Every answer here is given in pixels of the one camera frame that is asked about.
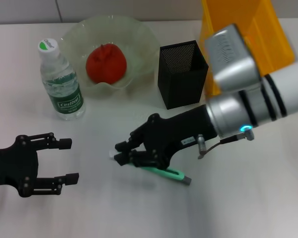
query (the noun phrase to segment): white wall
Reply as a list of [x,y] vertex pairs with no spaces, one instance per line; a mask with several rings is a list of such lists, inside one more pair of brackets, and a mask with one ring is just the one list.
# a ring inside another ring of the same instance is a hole
[[[298,17],[298,0],[271,1],[279,18]],[[202,7],[201,0],[0,0],[0,24],[78,22],[97,14],[191,20],[201,19]]]

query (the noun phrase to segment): blue led light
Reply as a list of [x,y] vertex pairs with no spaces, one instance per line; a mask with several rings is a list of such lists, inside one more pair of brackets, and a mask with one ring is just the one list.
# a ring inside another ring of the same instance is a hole
[[253,127],[251,125],[244,125],[239,130],[245,132],[247,129],[251,130]]

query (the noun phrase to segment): black mesh pen holder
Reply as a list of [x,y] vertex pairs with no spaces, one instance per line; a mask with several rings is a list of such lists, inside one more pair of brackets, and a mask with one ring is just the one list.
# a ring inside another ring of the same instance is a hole
[[167,109],[198,103],[208,68],[196,41],[160,47],[158,87]]

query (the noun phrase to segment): black stripe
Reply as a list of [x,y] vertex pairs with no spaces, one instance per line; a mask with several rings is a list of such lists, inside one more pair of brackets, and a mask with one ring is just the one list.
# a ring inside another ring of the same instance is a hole
[[242,91],[239,91],[238,92],[239,95],[240,95],[240,98],[242,99],[243,103],[244,103],[244,106],[246,108],[246,111],[248,113],[248,116],[249,116],[249,120],[250,120],[250,123],[252,123],[252,126],[253,127],[258,127],[258,124],[257,124],[257,120],[256,120],[256,117],[254,115],[254,112],[249,104],[249,101],[248,101],[248,98],[246,96],[246,93],[244,90]]
[[269,74],[266,74],[265,78],[266,78],[267,82],[269,83],[270,87],[273,90],[273,93],[275,95],[276,101],[277,101],[279,109],[280,109],[280,113],[282,114],[283,117],[286,117],[287,116],[287,110],[286,110],[285,104],[283,102],[282,97],[279,94],[279,91],[278,91],[272,77]]
[[266,92],[263,85],[261,86],[260,91],[263,94],[263,97],[264,97],[264,100],[265,100],[265,103],[266,103],[270,118],[272,119],[272,121],[277,120],[277,116],[276,116],[275,110],[273,108],[273,104],[270,101],[269,96],[268,96],[268,94],[267,94],[267,92]]

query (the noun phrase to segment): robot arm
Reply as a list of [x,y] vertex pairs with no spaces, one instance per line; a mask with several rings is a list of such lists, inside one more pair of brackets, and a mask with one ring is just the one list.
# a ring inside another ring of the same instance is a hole
[[37,178],[38,150],[70,149],[71,139],[56,140],[53,133],[20,135],[13,145],[0,149],[0,185],[11,185],[21,197],[31,195],[60,195],[63,184],[77,184],[78,174],[54,178]]
[[[120,154],[114,159],[121,166],[133,163],[165,170],[179,150],[198,144],[203,156],[213,149],[206,149],[207,140],[219,136],[217,145],[252,140],[253,127],[298,112],[298,62],[261,78],[234,25],[208,39],[206,47],[214,80],[223,93],[173,118],[151,115],[128,142],[116,144]],[[146,151],[136,151],[142,143]]]

